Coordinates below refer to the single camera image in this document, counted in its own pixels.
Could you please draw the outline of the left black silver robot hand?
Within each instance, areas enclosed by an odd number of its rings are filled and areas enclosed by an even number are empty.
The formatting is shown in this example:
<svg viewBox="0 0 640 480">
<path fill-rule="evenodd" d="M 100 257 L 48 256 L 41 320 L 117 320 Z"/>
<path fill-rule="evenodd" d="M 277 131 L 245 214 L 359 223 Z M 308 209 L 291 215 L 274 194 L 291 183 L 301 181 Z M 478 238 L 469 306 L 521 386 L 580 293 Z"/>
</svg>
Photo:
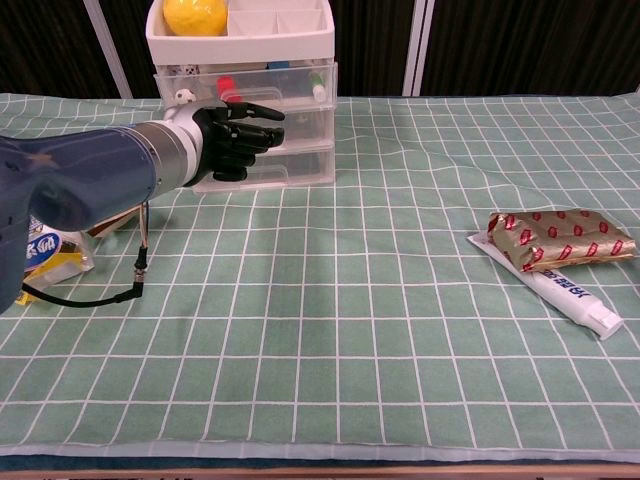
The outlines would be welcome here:
<svg viewBox="0 0 640 480">
<path fill-rule="evenodd" d="M 258 155 L 283 143 L 282 126 L 245 124 L 246 118 L 280 123 L 285 114 L 253 103 L 211 99 L 178 105 L 165 112 L 164 120 L 188 134 L 194 144 L 196 162 L 194 171 L 187 175 L 187 187 L 207 175 L 220 182 L 243 181 Z"/>
</svg>

